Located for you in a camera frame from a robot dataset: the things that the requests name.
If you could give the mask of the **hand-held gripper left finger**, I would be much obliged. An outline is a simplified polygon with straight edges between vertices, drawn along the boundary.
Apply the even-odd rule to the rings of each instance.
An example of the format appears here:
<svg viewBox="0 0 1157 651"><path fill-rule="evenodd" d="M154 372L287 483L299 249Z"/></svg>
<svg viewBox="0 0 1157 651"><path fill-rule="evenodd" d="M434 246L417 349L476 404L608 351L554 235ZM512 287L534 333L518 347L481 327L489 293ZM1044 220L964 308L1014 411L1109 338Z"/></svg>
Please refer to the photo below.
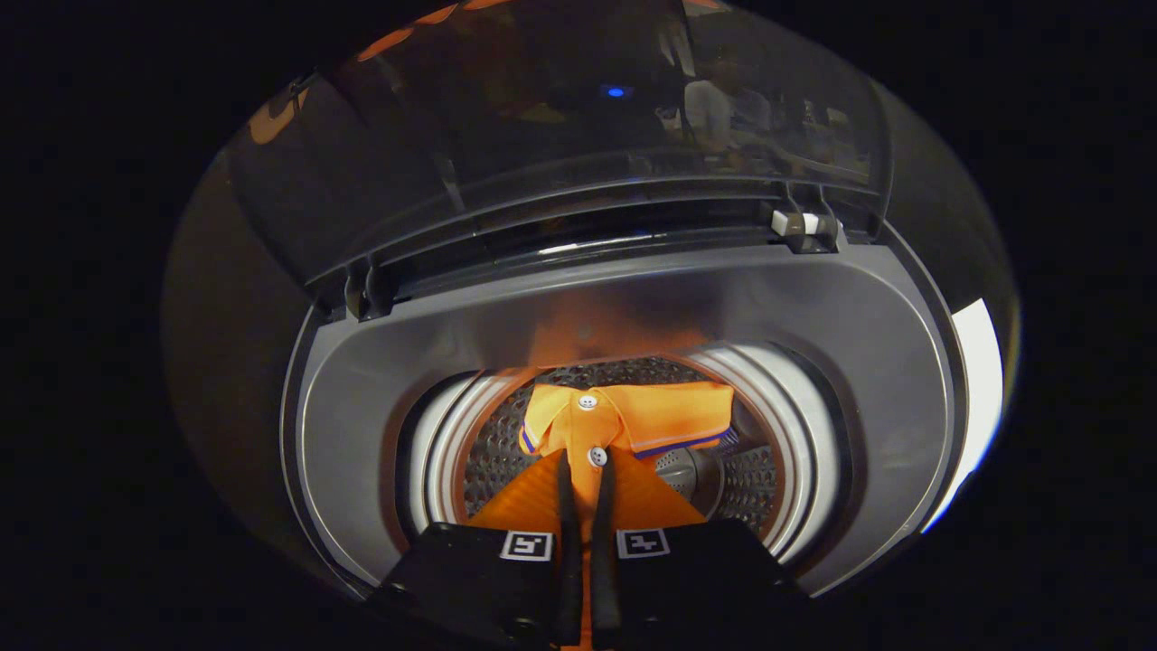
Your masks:
<svg viewBox="0 0 1157 651"><path fill-rule="evenodd" d="M432 523L376 589L376 617L408 648L575 646L582 542L570 479L557 452L471 523Z"/></svg>

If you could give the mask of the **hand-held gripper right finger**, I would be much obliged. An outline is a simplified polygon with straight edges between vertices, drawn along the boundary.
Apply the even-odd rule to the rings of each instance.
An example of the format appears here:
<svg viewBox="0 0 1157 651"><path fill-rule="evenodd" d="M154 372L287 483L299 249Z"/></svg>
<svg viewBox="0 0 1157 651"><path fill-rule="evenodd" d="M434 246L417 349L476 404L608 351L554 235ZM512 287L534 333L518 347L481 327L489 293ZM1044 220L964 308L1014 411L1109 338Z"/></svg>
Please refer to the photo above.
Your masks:
<svg viewBox="0 0 1157 651"><path fill-rule="evenodd" d="M786 648L806 595L737 519L611 447L591 531L594 648Z"/></svg>

